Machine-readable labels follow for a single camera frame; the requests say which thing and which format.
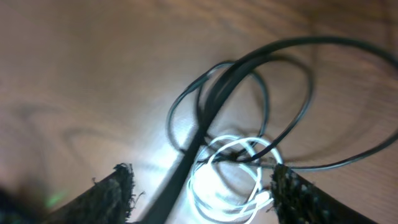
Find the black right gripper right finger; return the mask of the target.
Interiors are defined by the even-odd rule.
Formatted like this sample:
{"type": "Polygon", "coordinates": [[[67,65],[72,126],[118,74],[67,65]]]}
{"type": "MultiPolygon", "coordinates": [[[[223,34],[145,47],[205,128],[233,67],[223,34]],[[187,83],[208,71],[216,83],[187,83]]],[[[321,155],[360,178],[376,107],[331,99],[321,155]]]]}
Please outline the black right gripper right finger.
{"type": "Polygon", "coordinates": [[[282,164],[274,167],[271,195],[280,224],[376,223],[337,201],[282,164]]]}

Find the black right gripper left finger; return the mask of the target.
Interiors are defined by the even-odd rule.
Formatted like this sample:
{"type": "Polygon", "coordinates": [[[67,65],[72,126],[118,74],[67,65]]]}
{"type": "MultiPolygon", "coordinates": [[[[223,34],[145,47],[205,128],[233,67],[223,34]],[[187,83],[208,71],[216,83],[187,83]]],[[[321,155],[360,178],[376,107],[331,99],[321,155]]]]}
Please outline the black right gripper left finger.
{"type": "Polygon", "coordinates": [[[126,223],[135,202],[131,164],[121,163],[114,172],[86,192],[52,212],[43,222],[58,224],[126,223]]]}

